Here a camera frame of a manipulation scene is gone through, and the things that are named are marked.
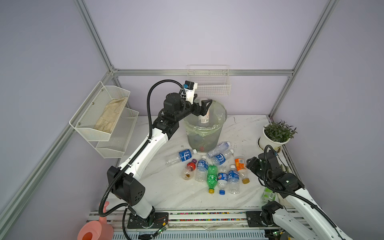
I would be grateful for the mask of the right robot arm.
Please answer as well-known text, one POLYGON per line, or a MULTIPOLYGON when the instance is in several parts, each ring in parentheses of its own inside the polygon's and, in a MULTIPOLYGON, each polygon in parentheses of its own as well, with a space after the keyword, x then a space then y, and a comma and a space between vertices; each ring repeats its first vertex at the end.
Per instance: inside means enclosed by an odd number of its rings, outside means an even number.
POLYGON ((258 157, 247 160, 246 167, 260 183, 287 200, 309 224, 306 227, 292 217, 283 205, 269 201, 262 206, 259 216, 247 212, 249 222, 265 227, 277 226, 296 240, 348 240, 350 237, 317 205, 299 178, 282 170, 278 153, 267 145, 258 157))

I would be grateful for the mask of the orange label yellow cap bottle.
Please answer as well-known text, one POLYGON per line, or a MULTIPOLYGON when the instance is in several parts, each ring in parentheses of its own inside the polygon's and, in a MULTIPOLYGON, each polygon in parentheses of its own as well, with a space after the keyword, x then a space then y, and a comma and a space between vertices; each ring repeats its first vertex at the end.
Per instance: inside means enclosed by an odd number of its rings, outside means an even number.
POLYGON ((248 177, 248 170, 246 168, 246 161, 243 158, 235 159, 236 169, 243 184, 248 184, 250 179, 248 177))

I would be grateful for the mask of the green soda bottle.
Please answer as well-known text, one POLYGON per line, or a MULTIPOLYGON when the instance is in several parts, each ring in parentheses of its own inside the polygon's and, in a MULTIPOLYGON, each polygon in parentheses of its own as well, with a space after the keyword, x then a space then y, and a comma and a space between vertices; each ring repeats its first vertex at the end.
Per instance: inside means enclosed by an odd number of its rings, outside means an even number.
POLYGON ((207 172, 207 186, 210 194, 215 192, 215 187, 218 184, 218 167, 209 165, 207 172))

